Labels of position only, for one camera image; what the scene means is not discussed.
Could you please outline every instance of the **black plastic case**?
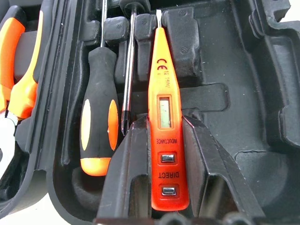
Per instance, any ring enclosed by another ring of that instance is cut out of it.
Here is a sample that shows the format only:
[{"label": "black plastic case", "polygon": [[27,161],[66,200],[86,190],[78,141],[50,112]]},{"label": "black plastic case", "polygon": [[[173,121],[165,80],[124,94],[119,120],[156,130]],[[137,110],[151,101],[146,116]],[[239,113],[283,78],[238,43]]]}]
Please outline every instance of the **black plastic case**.
[{"label": "black plastic case", "polygon": [[[109,2],[108,17],[124,16],[117,1]],[[251,218],[250,224],[282,223],[273,218],[291,222],[300,215],[300,22],[279,23],[290,7],[288,0],[150,0],[150,4],[151,14],[157,8],[165,11],[163,25],[184,114],[201,120],[236,161],[259,204],[257,211],[263,216]],[[101,0],[55,2],[51,48],[26,143],[31,150],[29,166],[10,204],[1,203],[1,217],[25,199],[26,192],[37,197],[41,188],[34,179],[45,174],[43,190],[48,190],[66,221],[91,224],[96,217],[104,178],[89,177],[80,168],[79,127],[90,70],[88,53],[99,46],[101,6]],[[175,21],[182,15],[187,15],[183,25],[182,20]],[[151,16],[144,17],[152,21]],[[152,54],[149,46],[156,24],[152,25],[146,36],[135,34],[146,43],[147,54],[138,52],[137,61]],[[117,45],[110,47],[120,51]],[[142,72],[149,66],[137,63],[132,99],[137,118],[148,111],[147,73]],[[122,79],[115,80],[120,80],[116,85],[121,104]],[[230,208],[231,202],[225,203],[223,207]],[[161,216],[152,212],[152,217]],[[191,223],[221,224],[221,219],[194,218]],[[167,221],[106,223],[173,224]],[[225,224],[236,221],[224,219]]]}]

